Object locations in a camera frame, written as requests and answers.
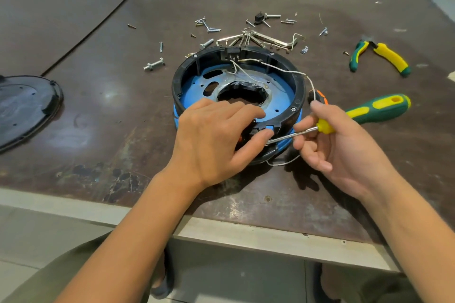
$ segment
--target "person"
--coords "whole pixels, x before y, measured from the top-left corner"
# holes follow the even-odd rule
[[[311,111],[295,131],[323,118],[336,132],[297,136],[294,148],[312,168],[365,206],[422,301],[455,302],[454,232],[346,113],[317,101],[311,103]],[[49,289],[48,294],[32,295],[28,290],[18,299],[27,292],[25,282],[4,302],[139,302],[162,261],[168,238],[195,197],[242,171],[273,135],[269,129],[261,130],[234,150],[242,130],[264,116],[260,107],[242,102],[202,99],[190,106],[180,116],[167,166],[111,234],[98,240],[97,249],[61,293]],[[36,279],[35,286],[46,287],[44,282]]]

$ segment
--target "wire cutter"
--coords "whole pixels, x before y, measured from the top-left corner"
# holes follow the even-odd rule
[[[359,66],[359,57],[368,49],[368,47],[372,47],[373,51],[376,54],[389,60],[397,68],[401,76],[406,77],[411,73],[411,68],[407,62],[400,55],[387,47],[385,43],[375,44],[373,41],[366,40],[361,40],[359,43],[357,43],[354,53],[351,56],[351,60],[349,61],[349,68],[352,72],[357,71],[357,67]]]

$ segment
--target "person's right hand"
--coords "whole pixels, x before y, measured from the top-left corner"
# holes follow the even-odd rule
[[[345,193],[363,201],[371,193],[382,199],[398,173],[371,135],[335,105],[311,102],[312,113],[294,125],[296,132],[326,120],[335,133],[301,135],[294,148],[310,167],[321,171]]]

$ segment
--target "screwdriver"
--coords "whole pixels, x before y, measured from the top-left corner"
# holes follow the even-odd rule
[[[411,99],[404,94],[385,95],[371,101],[364,103],[356,108],[346,111],[358,124],[368,122],[381,122],[391,120],[395,117],[400,116],[411,107]],[[319,119],[316,126],[311,127],[305,131],[296,132],[285,135],[283,137],[270,139],[266,145],[277,143],[281,140],[293,138],[301,134],[307,134],[310,132],[319,131],[324,134],[331,134],[335,132],[332,126],[325,120]]]

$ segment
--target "oval hole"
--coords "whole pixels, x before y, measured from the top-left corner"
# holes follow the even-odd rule
[[[219,76],[219,75],[222,74],[222,73],[223,73],[222,70],[214,70],[214,71],[207,72],[206,74],[203,75],[203,77],[204,77],[205,79],[210,79],[210,78]]]
[[[220,85],[220,83],[218,82],[211,82],[209,83],[204,92],[202,93],[204,96],[210,96],[212,93],[213,93],[213,90],[215,90],[217,88],[217,86]]]

